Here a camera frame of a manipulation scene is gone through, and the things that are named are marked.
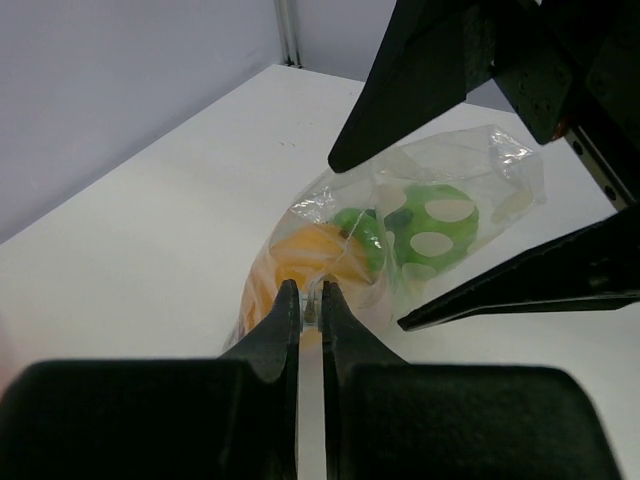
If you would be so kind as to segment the green spotted fake mushroom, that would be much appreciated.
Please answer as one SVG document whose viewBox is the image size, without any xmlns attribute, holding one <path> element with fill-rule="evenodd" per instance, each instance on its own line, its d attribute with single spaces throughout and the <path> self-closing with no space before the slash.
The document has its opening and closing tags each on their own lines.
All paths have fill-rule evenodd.
<svg viewBox="0 0 640 480">
<path fill-rule="evenodd" d="M 426 281 L 462 261 L 476 240 L 479 210 L 451 185 L 384 184 L 379 211 L 398 269 L 405 279 Z"/>
</svg>

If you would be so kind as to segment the left aluminium corner post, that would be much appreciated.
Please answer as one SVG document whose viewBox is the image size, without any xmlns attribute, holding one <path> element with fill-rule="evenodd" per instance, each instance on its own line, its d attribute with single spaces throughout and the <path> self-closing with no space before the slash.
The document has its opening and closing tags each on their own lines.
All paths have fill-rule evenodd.
<svg viewBox="0 0 640 480">
<path fill-rule="evenodd" d="M 283 64 L 301 69 L 303 67 L 299 39 L 297 2 L 295 0 L 275 0 Z"/>
</svg>

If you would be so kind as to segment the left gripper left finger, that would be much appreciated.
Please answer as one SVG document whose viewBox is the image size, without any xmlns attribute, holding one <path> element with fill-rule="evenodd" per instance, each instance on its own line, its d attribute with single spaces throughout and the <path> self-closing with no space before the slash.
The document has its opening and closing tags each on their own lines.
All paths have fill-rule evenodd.
<svg viewBox="0 0 640 480">
<path fill-rule="evenodd" d="M 1 401 L 5 479 L 293 479 L 299 291 L 209 359 L 53 360 Z"/>
</svg>

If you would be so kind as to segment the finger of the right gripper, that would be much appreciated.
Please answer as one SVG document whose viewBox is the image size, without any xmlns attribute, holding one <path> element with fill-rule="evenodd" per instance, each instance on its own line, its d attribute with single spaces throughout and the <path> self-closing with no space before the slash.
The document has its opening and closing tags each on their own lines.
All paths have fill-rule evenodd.
<svg viewBox="0 0 640 480">
<path fill-rule="evenodd" d="M 414 331 L 476 315 L 612 311 L 639 301 L 639 206 L 531 248 L 398 321 Z"/>
<path fill-rule="evenodd" d="M 494 53 L 493 2 L 397 2 L 329 167 L 349 171 L 464 102 L 491 79 Z"/>
</svg>

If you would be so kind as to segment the light green fake lime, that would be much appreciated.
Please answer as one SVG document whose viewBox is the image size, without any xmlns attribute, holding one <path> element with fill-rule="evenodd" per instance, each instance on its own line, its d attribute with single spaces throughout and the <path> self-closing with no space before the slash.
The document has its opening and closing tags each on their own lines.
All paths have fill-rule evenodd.
<svg viewBox="0 0 640 480">
<path fill-rule="evenodd" d="M 344 208 L 332 217 L 330 223 L 338 227 L 347 238 L 359 242 L 372 273 L 377 273 L 383 268 L 386 255 L 374 209 Z"/>
</svg>

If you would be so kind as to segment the clear zip top bag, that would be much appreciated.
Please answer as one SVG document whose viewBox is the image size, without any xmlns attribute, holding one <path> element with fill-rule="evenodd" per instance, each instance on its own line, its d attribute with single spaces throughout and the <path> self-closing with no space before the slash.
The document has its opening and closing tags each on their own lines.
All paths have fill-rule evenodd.
<svg viewBox="0 0 640 480">
<path fill-rule="evenodd" d="M 370 330 L 419 308 L 430 283 L 545 199 L 537 153 L 495 125 L 395 145 L 342 174 L 326 171 L 285 211 L 253 261 L 233 347 L 296 283 L 303 346 L 319 339 L 324 282 Z"/>
</svg>

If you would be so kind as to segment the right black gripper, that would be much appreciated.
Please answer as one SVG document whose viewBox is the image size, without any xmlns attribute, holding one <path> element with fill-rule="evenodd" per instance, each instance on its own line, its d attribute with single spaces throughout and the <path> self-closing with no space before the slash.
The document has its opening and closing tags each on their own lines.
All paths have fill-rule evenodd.
<svg viewBox="0 0 640 480">
<path fill-rule="evenodd" d="M 476 1 L 474 53 L 540 145 L 563 139 L 615 209 L 639 202 L 639 4 Z"/>
</svg>

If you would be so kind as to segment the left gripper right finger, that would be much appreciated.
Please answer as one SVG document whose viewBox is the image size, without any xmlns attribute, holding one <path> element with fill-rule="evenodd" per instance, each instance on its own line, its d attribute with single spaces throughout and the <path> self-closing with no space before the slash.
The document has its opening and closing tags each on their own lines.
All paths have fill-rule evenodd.
<svg viewBox="0 0 640 480">
<path fill-rule="evenodd" d="M 322 289 L 331 479 L 616 479 L 590 399 L 547 367 L 411 364 Z"/>
</svg>

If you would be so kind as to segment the yellow fake lemon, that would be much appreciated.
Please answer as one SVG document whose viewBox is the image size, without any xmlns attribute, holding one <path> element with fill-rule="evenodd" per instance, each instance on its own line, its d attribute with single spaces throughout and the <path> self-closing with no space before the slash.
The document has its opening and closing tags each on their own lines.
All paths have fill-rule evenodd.
<svg viewBox="0 0 640 480">
<path fill-rule="evenodd" d="M 263 248 L 244 285 L 239 334 L 249 333 L 266 317 L 284 281 L 295 281 L 305 295 L 325 279 L 338 283 L 345 297 L 355 300 L 373 284 L 364 248 L 346 230 L 312 223 Z"/>
</svg>

